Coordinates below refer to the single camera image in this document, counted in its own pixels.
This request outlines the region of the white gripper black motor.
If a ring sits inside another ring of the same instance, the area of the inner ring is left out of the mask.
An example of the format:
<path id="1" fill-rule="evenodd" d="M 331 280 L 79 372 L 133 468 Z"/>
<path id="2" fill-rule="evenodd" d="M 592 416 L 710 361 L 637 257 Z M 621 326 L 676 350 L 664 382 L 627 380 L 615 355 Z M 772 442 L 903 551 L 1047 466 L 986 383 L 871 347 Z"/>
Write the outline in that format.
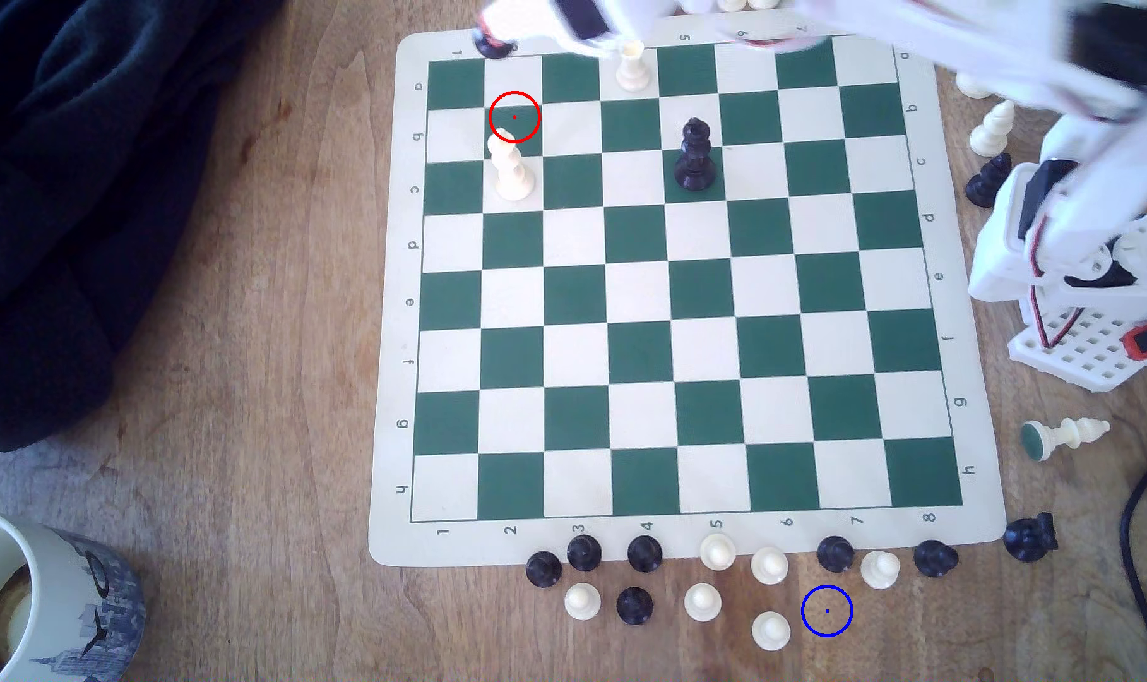
<path id="1" fill-rule="evenodd" d="M 660 19 L 686 11 L 686 1 L 491 1 L 478 28 L 490 46 L 551 38 L 565 50 L 604 52 L 643 41 Z"/>

